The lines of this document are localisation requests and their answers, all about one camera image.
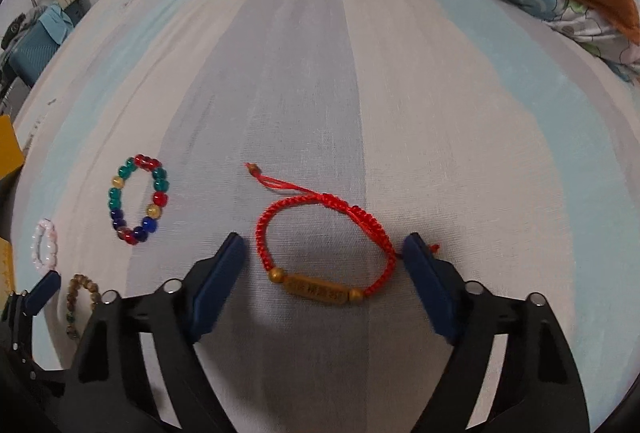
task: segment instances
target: light blue cloth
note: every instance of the light blue cloth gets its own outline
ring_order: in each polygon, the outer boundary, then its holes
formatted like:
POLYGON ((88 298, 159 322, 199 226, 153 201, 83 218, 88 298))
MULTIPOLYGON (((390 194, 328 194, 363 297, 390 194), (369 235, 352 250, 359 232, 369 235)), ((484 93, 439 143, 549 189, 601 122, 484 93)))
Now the light blue cloth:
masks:
POLYGON ((58 45, 62 45, 64 40, 74 29, 71 18, 65 14, 60 5, 53 3, 47 8, 38 19, 45 30, 58 45))

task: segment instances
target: white beaded bracelet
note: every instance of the white beaded bracelet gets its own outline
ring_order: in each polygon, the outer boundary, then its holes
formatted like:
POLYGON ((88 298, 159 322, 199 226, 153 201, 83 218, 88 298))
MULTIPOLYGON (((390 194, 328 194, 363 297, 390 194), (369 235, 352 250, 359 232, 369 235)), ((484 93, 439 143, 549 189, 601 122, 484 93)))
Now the white beaded bracelet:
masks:
POLYGON ((43 274, 53 270, 58 263, 58 233, 50 220, 42 219, 38 222, 36 230, 33 233, 33 243, 31 244, 31 259, 36 269, 43 274), (44 263, 40 259, 40 244, 42 243, 42 235, 47 233, 47 257, 44 263))

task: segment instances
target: yellow box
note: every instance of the yellow box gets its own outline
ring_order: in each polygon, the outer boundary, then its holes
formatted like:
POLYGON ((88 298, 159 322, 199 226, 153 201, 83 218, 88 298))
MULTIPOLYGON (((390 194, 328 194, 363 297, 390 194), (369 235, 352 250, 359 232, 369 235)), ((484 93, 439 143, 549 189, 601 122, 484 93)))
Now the yellow box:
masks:
POLYGON ((8 115, 0 116, 0 201, 23 166, 24 155, 15 138, 14 127, 8 115))
POLYGON ((15 290, 15 282, 11 243, 0 238, 0 308, 4 307, 12 290, 15 290))

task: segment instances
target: silver screw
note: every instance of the silver screw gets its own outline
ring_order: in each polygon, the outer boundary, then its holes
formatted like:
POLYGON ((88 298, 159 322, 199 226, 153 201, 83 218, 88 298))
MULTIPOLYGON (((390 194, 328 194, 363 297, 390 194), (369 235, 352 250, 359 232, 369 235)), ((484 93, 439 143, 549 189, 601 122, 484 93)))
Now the silver screw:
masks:
POLYGON ((482 292, 484 292, 484 287, 482 286, 481 283, 478 283, 477 281, 467 281, 465 283, 465 290, 469 292, 469 294, 474 294, 478 296, 482 292))
POLYGON ((170 279, 164 282, 162 288, 167 292, 167 294, 173 294, 182 288, 182 281, 179 279, 170 279))
POLYGON ((117 291, 108 290, 107 292, 102 294, 102 302, 105 305, 109 305, 109 304, 113 303, 114 301, 116 301, 116 299, 118 299, 119 297, 120 297, 120 294, 118 294, 117 291))
POLYGON ((533 292, 533 294, 529 295, 529 300, 536 306, 536 307, 543 307, 544 305, 546 305, 546 299, 545 297, 540 294, 539 292, 533 292))

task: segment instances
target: gold bar charm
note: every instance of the gold bar charm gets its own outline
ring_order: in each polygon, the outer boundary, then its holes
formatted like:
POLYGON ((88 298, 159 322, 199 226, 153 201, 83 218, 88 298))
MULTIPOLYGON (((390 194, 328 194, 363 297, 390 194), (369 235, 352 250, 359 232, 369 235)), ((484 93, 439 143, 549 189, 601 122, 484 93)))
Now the gold bar charm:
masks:
POLYGON ((289 294, 321 303, 344 305, 349 300, 348 287, 302 274, 287 274, 283 285, 289 294))

